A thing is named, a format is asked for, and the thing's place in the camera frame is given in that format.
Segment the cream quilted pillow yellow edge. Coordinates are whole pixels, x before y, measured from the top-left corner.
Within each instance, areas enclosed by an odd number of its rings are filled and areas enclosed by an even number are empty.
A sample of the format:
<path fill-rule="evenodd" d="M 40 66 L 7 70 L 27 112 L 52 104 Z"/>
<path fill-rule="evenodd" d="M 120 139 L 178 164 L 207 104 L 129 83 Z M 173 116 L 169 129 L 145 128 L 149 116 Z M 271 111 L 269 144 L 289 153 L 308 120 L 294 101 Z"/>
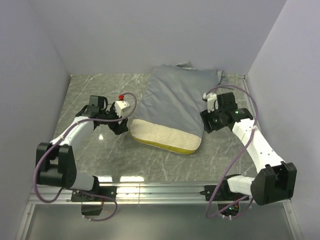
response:
<path fill-rule="evenodd" d="M 130 125 L 131 137 L 148 146 L 180 155 L 191 155 L 199 148 L 202 138 L 175 128 L 134 119 Z"/>

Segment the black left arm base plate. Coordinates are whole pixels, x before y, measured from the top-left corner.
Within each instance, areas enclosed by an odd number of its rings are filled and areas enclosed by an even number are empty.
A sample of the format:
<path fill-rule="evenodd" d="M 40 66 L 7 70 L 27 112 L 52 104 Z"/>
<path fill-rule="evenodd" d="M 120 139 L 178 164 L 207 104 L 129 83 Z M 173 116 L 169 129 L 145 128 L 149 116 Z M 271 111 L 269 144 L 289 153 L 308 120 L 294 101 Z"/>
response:
<path fill-rule="evenodd" d="M 71 194 L 71 202 L 110 202 L 105 197 L 115 200 L 117 194 L 116 186 L 99 186 L 91 191 L 74 190 Z"/>

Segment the grey pillowcase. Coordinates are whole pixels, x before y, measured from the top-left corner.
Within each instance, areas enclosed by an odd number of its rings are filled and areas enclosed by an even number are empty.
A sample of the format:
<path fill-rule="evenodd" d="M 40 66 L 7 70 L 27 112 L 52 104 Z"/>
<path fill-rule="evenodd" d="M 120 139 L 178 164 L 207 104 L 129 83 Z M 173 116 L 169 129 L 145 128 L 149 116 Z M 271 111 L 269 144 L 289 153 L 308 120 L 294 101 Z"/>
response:
<path fill-rule="evenodd" d="M 229 78 L 224 70 L 200 70 L 189 61 L 155 68 L 134 118 L 202 137 L 203 95 Z"/>

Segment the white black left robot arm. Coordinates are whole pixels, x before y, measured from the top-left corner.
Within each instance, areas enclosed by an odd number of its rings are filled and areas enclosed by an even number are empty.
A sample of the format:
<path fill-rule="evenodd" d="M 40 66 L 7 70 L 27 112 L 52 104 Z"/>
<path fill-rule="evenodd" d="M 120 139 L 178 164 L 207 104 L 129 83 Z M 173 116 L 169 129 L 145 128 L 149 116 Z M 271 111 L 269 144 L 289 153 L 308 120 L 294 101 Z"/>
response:
<path fill-rule="evenodd" d="M 40 195 L 39 185 L 75 191 L 89 201 L 100 198 L 102 189 L 98 177 L 78 172 L 74 151 L 100 125 L 107 125 L 115 135 L 127 132 L 128 118 L 135 109 L 125 100 L 124 93 L 112 104 L 105 96 L 91 95 L 89 103 L 75 115 L 68 128 L 50 142 L 37 146 L 33 190 L 38 199 L 49 203 Z"/>

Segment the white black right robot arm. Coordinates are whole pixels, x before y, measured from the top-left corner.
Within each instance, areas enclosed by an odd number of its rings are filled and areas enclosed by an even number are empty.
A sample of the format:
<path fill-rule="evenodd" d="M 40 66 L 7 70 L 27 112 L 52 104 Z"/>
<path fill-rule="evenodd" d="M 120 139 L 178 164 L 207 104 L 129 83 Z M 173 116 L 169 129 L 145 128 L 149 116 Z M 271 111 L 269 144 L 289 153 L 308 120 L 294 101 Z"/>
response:
<path fill-rule="evenodd" d="M 270 146 L 247 108 L 239 108 L 232 92 L 203 95 L 207 109 L 200 113 L 207 133 L 229 128 L 242 142 L 256 168 L 256 177 L 225 175 L 215 187 L 226 200 L 250 196 L 260 206 L 293 197 L 297 168 L 286 163 Z"/>

